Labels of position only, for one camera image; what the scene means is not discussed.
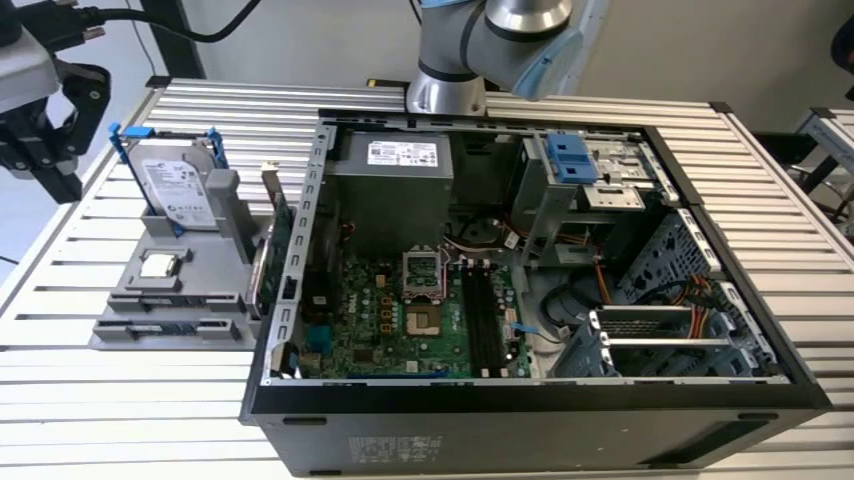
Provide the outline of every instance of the white wall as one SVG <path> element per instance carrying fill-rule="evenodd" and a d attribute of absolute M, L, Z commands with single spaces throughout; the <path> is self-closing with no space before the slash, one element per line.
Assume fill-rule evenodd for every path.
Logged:
<path fill-rule="evenodd" d="M 16 1 L 17 5 L 33 1 Z M 123 0 L 83 0 L 83 6 L 101 8 L 127 8 Z M 139 2 L 131 5 L 140 9 Z M 148 47 L 155 67 L 160 74 L 165 73 L 157 45 L 145 25 L 139 25 L 140 35 Z M 104 114 L 104 120 L 97 129 L 89 152 L 80 157 L 77 173 L 88 168 L 92 159 L 107 145 L 107 126 L 113 121 L 125 118 L 136 107 L 144 94 L 144 85 L 151 77 L 151 67 L 133 34 L 129 22 L 112 22 L 104 26 L 107 35 L 87 42 L 84 45 L 59 53 L 59 58 L 67 62 L 100 65 L 112 73 L 112 101 Z M 61 124 L 69 112 L 69 105 L 60 94 L 49 100 L 48 115 L 55 125 Z M 16 180 L 0 169 L 0 255 L 20 259 L 27 247 L 41 232 L 41 228 L 53 215 L 56 205 L 41 186 L 35 181 Z M 0 262 L 0 282 L 12 270 L 12 266 Z"/>
<path fill-rule="evenodd" d="M 854 107 L 830 60 L 851 0 L 611 0 L 579 95 L 726 101 L 754 129 Z"/>
<path fill-rule="evenodd" d="M 183 0 L 191 28 L 212 33 L 246 0 Z M 363 86 L 410 80 L 419 26 L 406 0 L 267 0 L 233 34 L 199 46 L 208 78 L 231 82 Z"/>
<path fill-rule="evenodd" d="M 183 2 L 204 32 L 244 4 Z M 811 106 L 853 106 L 829 56 L 853 13 L 851 0 L 610 0 L 578 94 L 722 100 L 750 127 L 787 130 Z M 200 56 L 212 79 L 358 86 L 412 77 L 418 35 L 406 0 L 268 0 Z"/>

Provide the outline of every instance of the slotted aluminum table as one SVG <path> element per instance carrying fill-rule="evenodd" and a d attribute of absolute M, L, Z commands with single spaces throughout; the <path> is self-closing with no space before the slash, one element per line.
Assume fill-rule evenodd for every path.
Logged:
<path fill-rule="evenodd" d="M 854 110 L 814 108 L 798 125 L 797 133 L 810 135 L 854 175 Z"/>
<path fill-rule="evenodd" d="M 296 200 L 318 108 L 399 111 L 399 89 L 175 80 L 127 123 L 215 124 L 240 195 L 268 212 L 259 166 Z M 854 478 L 854 251 L 731 114 L 705 103 L 491 94 L 492 116 L 658 126 L 837 411 L 711 466 L 702 480 Z M 259 429 L 236 420 L 251 352 L 95 352 L 95 317 L 133 251 L 143 200 L 104 150 L 0 291 L 0 478 L 284 478 Z M 638 473 L 598 473 L 626 478 Z M 695 479 L 697 473 L 655 477 Z M 550 478 L 584 474 L 536 474 Z"/>

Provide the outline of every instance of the green motherboard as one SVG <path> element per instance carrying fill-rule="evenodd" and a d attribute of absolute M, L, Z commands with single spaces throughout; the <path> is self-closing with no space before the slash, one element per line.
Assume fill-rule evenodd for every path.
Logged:
<path fill-rule="evenodd" d="M 434 265 L 418 266 L 426 277 Z M 463 298 L 464 270 L 446 267 L 444 300 L 439 305 L 402 298 L 400 262 L 351 259 L 343 266 L 338 312 L 331 325 L 310 325 L 331 333 L 326 348 L 306 345 L 300 369 L 310 378 L 480 378 L 472 368 L 470 328 Z M 502 377 L 530 377 L 524 341 L 514 337 L 516 296 L 507 269 L 488 270 L 494 289 L 494 320 L 500 331 Z M 430 284 L 431 280 L 419 280 Z"/>

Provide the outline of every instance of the open computer tower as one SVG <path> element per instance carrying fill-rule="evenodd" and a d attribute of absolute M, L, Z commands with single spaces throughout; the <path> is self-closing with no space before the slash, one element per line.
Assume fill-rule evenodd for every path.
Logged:
<path fill-rule="evenodd" d="M 697 468 L 829 409 L 655 128 L 318 125 L 243 404 L 294 475 Z"/>

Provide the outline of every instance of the power supply label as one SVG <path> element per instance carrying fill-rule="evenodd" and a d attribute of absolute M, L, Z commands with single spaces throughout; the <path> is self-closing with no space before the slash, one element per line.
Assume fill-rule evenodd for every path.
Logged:
<path fill-rule="evenodd" d="M 371 142 L 368 165 L 399 167 L 438 167 L 435 143 Z"/>

